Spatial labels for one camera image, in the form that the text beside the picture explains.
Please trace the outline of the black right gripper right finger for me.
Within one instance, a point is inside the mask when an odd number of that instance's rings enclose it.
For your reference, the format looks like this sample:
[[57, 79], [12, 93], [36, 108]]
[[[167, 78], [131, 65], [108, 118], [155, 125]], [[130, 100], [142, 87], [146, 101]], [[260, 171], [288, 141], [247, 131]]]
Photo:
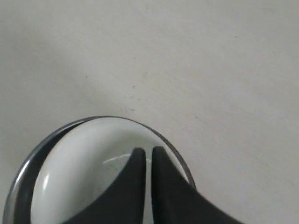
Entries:
[[154, 147], [151, 204], [156, 224], [239, 224], [194, 189], [163, 147]]

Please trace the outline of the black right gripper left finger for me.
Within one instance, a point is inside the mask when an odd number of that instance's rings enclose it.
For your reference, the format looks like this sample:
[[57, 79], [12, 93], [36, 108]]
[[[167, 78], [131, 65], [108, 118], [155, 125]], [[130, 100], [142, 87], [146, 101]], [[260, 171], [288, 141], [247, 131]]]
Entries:
[[135, 148], [123, 170], [94, 202], [66, 224], [141, 224], [146, 190], [146, 154]]

